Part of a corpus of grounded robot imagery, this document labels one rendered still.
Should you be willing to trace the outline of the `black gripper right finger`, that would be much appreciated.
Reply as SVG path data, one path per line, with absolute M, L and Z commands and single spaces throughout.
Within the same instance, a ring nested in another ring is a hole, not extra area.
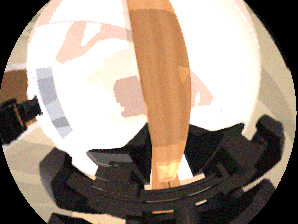
M 222 128 L 220 131 L 209 131 L 198 127 L 196 124 L 189 124 L 189 133 L 186 137 L 186 147 L 184 151 L 186 163 L 188 163 L 193 177 L 202 175 L 202 169 L 210 163 L 218 149 L 227 140 L 233 140 L 235 136 L 243 132 L 246 123 L 231 125 L 229 128 Z

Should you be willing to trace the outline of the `wooden board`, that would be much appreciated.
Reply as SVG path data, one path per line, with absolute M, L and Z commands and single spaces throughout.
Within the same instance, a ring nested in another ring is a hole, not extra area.
M 169 0 L 125 0 L 160 183 L 176 180 L 192 113 L 188 49 Z

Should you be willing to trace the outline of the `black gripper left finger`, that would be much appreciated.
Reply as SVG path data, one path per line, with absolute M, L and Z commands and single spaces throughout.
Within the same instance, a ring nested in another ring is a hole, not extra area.
M 124 147 L 89 149 L 86 151 L 86 157 L 101 167 L 132 169 L 140 177 L 140 180 L 144 181 L 145 185 L 150 185 L 152 152 L 152 137 L 150 137 L 149 125 L 146 121 L 144 127 Z

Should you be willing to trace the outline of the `wooden post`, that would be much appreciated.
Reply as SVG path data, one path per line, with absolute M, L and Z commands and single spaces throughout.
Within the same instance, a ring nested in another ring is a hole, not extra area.
M 176 186 L 180 186 L 180 177 L 178 175 L 176 176 L 176 180 L 174 181 L 164 181 L 164 183 L 160 183 L 160 179 L 158 179 L 158 171 L 156 169 L 156 160 L 154 160 L 154 155 L 152 152 L 152 165 L 150 165 L 150 173 L 152 173 L 152 189 L 166 189 L 166 188 L 176 188 Z M 174 212 L 173 210 L 165 210 L 165 212 L 152 212 L 152 214 L 156 213 L 168 213 L 168 212 Z

